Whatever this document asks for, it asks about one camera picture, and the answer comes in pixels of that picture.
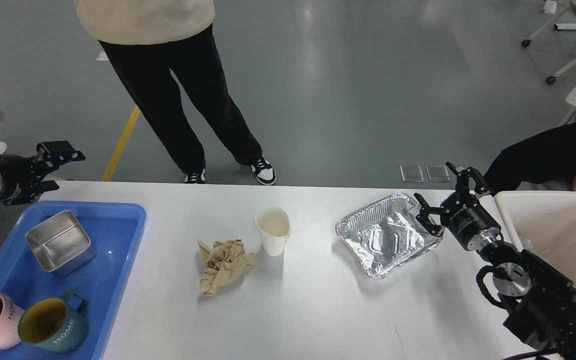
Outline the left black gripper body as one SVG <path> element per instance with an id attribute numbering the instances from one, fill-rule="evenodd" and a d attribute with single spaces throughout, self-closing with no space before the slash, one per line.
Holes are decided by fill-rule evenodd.
<path id="1" fill-rule="evenodd" d="M 13 154 L 0 154 L 0 201 L 16 199 L 34 184 L 33 160 Z"/>

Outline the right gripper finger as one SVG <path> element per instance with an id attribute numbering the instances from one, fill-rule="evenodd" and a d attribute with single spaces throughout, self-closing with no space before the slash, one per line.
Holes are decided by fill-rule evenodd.
<path id="1" fill-rule="evenodd" d="M 460 205 L 473 204 L 483 196 L 491 193 L 485 178 L 478 169 L 469 166 L 463 168 L 447 161 L 445 165 L 455 175 L 455 203 Z"/>
<path id="2" fill-rule="evenodd" d="M 422 194 L 414 193 L 414 198 L 420 204 L 420 209 L 418 215 L 416 215 L 416 220 L 418 223 L 425 228 L 425 230 L 432 236 L 441 238 L 444 234 L 444 226 L 441 223 L 436 224 L 430 220 L 430 215 L 439 215 L 442 219 L 446 215 L 446 209 L 443 207 L 433 207 L 430 206 L 428 201 L 423 198 Z"/>

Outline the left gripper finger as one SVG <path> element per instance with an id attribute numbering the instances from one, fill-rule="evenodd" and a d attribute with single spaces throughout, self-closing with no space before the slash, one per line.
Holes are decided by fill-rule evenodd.
<path id="1" fill-rule="evenodd" d="M 64 164 L 85 161 L 86 156 L 68 141 L 43 141 L 36 145 L 32 171 L 56 171 Z"/>
<path id="2" fill-rule="evenodd" d="M 14 192 L 9 198 L 3 200 L 3 205 L 11 207 L 14 205 L 23 205 L 34 203 L 37 197 L 50 191 L 57 191 L 60 186 L 55 180 L 44 180 L 39 183 L 31 184 L 29 187 L 16 185 Z"/>

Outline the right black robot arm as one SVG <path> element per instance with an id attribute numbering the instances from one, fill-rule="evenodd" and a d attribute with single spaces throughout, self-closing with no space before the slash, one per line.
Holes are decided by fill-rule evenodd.
<path id="1" fill-rule="evenodd" d="M 490 193 L 474 167 L 456 167 L 455 191 L 433 207 L 419 193 L 418 223 L 432 235 L 449 230 L 465 251 L 476 252 L 485 262 L 475 277 L 482 296 L 505 310 L 503 326 L 531 352 L 515 360 L 544 360 L 558 354 L 576 360 L 576 288 L 573 282 L 541 257 L 504 240 L 501 225 L 480 203 Z"/>

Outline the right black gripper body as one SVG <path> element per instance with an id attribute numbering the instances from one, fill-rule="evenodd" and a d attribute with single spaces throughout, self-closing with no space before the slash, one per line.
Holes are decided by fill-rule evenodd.
<path id="1" fill-rule="evenodd" d="M 446 210 L 442 216 L 442 225 L 448 228 L 466 251 L 481 251 L 498 241 L 501 235 L 499 223 L 477 203 L 462 203 Z"/>

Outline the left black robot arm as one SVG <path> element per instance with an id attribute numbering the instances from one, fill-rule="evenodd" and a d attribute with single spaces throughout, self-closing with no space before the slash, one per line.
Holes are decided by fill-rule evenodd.
<path id="1" fill-rule="evenodd" d="M 66 140 L 39 142 L 36 155 L 0 154 L 0 202 L 9 207 L 34 203 L 38 196 L 60 187 L 46 176 L 64 164 L 85 161 L 86 156 Z"/>

